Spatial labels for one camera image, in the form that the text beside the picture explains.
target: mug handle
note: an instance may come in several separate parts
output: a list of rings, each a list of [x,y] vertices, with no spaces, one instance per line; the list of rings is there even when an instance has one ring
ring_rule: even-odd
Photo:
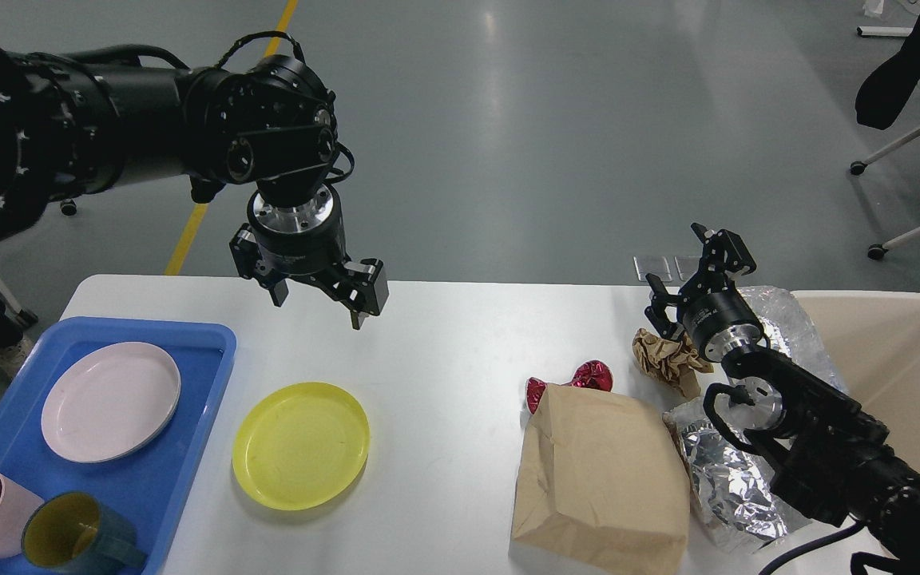
[[[147,559],[146,554],[144,554],[142,550],[139,550],[137,547],[130,545],[130,543],[124,540],[109,536],[105,536],[101,539],[98,543],[97,551],[103,554],[103,556],[109,557],[109,559],[114,559],[123,565],[135,568],[142,567],[144,560]]]

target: yellow floor line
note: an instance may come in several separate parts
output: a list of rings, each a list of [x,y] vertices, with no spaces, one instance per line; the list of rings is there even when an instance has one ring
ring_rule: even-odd
[[[296,10],[296,0],[287,0],[286,7],[282,11],[279,23],[276,29],[279,32],[286,32],[289,28],[289,18],[293,18],[293,11]],[[268,47],[265,49],[265,55],[271,56],[279,49],[279,38],[273,38]],[[190,252],[190,245],[194,243],[194,237],[197,237],[197,229],[201,226],[204,214],[208,212],[208,204],[197,204],[194,211],[190,212],[186,225],[183,226],[183,233],[180,234],[180,240],[176,242],[176,247],[172,249],[172,255],[169,257],[169,265],[165,266],[164,274],[166,276],[178,276],[183,269],[183,262],[187,259]]]

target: plastic bin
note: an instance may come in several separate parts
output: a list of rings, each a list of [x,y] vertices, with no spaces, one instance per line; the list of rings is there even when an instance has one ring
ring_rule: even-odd
[[[851,396],[920,473],[920,294],[795,291]]]

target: red candy wrapper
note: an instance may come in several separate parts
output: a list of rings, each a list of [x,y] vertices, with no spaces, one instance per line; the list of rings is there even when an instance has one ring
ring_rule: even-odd
[[[549,385],[538,378],[527,379],[527,408],[532,414],[537,411],[537,404],[541,401],[541,394],[545,393],[545,386]],[[573,379],[568,383],[556,383],[559,386],[574,386],[576,388],[591,388],[593,390],[612,391],[613,373],[605,363],[597,359],[587,361],[573,372]]]

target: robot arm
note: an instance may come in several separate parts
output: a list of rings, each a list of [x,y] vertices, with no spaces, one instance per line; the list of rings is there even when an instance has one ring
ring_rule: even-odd
[[[252,39],[281,36],[292,55],[247,73],[222,66]],[[172,66],[146,68],[153,56]],[[208,203],[227,184],[255,183],[248,222],[230,241],[241,277],[281,305],[285,280],[314,285],[351,311],[355,328],[388,297],[383,262],[353,261],[333,183],[353,156],[339,143],[335,92],[284,33],[247,36],[216,65],[189,69],[153,46],[80,54],[0,49],[0,240],[37,222],[50,201],[189,175]]]
[[[653,294],[645,315],[663,336],[680,338],[686,332],[701,355],[722,365],[731,378],[755,376],[778,395],[774,414],[760,429],[742,430],[742,439],[716,410],[716,398],[727,395],[730,405],[738,406],[763,398],[744,385],[709,386],[704,410],[712,425],[734,447],[770,462],[771,492],[788,505],[836,526],[850,514],[898,557],[859,553],[851,571],[864,573],[865,565],[875,565],[920,573],[920,474],[894,455],[885,444],[890,432],[861,404],[760,345],[762,323],[734,284],[737,274],[755,269],[755,262],[737,234],[693,228],[704,244],[698,272],[678,295],[668,294],[650,276]],[[675,307],[675,323],[667,307]]]

